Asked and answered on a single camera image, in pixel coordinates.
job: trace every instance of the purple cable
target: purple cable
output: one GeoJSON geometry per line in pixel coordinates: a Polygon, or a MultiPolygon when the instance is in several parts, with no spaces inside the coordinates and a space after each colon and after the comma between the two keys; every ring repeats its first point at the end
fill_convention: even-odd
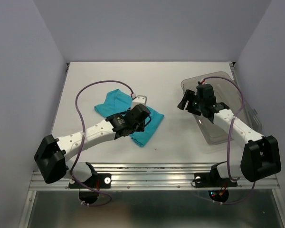
{"type": "MultiPolygon", "coordinates": [[[[239,199],[238,201],[235,201],[235,202],[225,202],[225,203],[222,203],[222,204],[223,204],[223,205],[235,205],[235,204],[238,204],[238,203],[240,203],[240,202],[243,202],[244,200],[247,200],[247,199],[251,196],[251,194],[252,194],[253,189],[255,188],[255,186],[256,186],[256,183],[253,182],[253,185],[252,185],[252,187],[251,187],[249,193],[248,193],[245,197],[243,197],[242,199],[239,199]]],[[[211,200],[211,199],[208,199],[208,198],[199,196],[199,195],[197,195],[197,194],[195,194],[195,196],[197,196],[197,197],[199,197],[199,198],[201,198],[201,199],[203,199],[203,200],[207,200],[207,201],[209,201],[209,202],[213,202],[213,203],[220,204],[220,202],[217,202],[217,201],[214,201],[214,200],[211,200]]]]}
{"type": "MultiPolygon", "coordinates": [[[[80,112],[80,110],[79,110],[79,108],[78,108],[78,98],[79,98],[80,94],[81,94],[85,89],[87,89],[88,87],[91,87],[91,86],[93,86],[93,85],[100,84],[100,83],[107,83],[107,82],[120,83],[120,84],[122,84],[122,85],[128,87],[129,90],[131,91],[131,94],[134,93],[134,91],[131,89],[131,87],[129,87],[126,83],[123,83],[123,82],[121,82],[121,81],[116,81],[116,80],[98,81],[98,82],[94,82],[94,83],[88,84],[87,86],[83,87],[83,88],[78,92],[78,94],[77,94],[77,96],[76,96],[76,99],[75,99],[75,107],[76,107],[76,110],[77,110],[77,112],[78,112],[78,114],[79,114],[79,117],[80,117],[80,120],[81,120],[81,124],[82,124],[82,132],[83,132],[84,134],[86,133],[86,125],[85,125],[85,122],[84,122],[84,118],[83,118],[83,116],[82,116],[82,114],[81,114],[81,112],[80,112]]],[[[103,192],[103,191],[98,191],[98,190],[95,190],[95,189],[92,189],[92,188],[88,187],[87,185],[85,185],[84,183],[82,183],[80,180],[78,180],[78,179],[74,176],[74,174],[73,174],[73,170],[74,170],[76,164],[78,163],[80,154],[81,154],[81,152],[82,152],[82,148],[83,148],[83,146],[84,146],[84,142],[85,142],[85,136],[83,135],[83,136],[82,136],[82,139],[81,139],[81,143],[80,143],[79,149],[78,149],[78,153],[77,153],[76,159],[75,159],[74,164],[73,164],[73,166],[72,166],[72,168],[71,168],[71,170],[70,170],[70,174],[71,174],[71,176],[72,176],[72,179],[73,179],[74,181],[76,181],[78,184],[80,184],[82,187],[84,187],[84,188],[86,188],[86,189],[89,189],[89,190],[91,190],[91,191],[93,191],[93,192],[96,192],[96,193],[98,193],[98,194],[103,194],[103,195],[106,195],[106,196],[109,197],[109,200],[108,200],[107,202],[104,202],[104,203],[101,203],[101,204],[88,205],[87,203],[82,202],[84,205],[90,206],[90,207],[103,206],[103,205],[108,204],[109,202],[111,202],[112,196],[111,196],[109,193],[106,193],[106,192],[103,192]]]]}
{"type": "MultiPolygon", "coordinates": [[[[241,95],[241,99],[242,99],[242,105],[240,107],[239,110],[237,110],[237,112],[234,114],[234,117],[236,117],[245,107],[245,100],[244,100],[244,96],[242,91],[240,90],[240,88],[237,86],[237,84],[235,84],[232,80],[225,78],[225,77],[219,77],[219,76],[211,76],[211,77],[206,77],[204,78],[204,80],[210,79],[210,78],[220,78],[220,79],[224,79],[226,81],[229,81],[232,85],[234,85],[237,90],[239,91],[240,95],[241,95]]],[[[227,140],[227,171],[228,171],[228,176],[232,181],[238,181],[239,178],[234,179],[231,176],[231,172],[230,172],[230,142],[231,142],[231,135],[232,135],[232,130],[233,130],[233,123],[234,123],[235,118],[232,118],[231,123],[230,123],[230,128],[229,128],[229,133],[228,133],[228,140],[227,140]]]]}

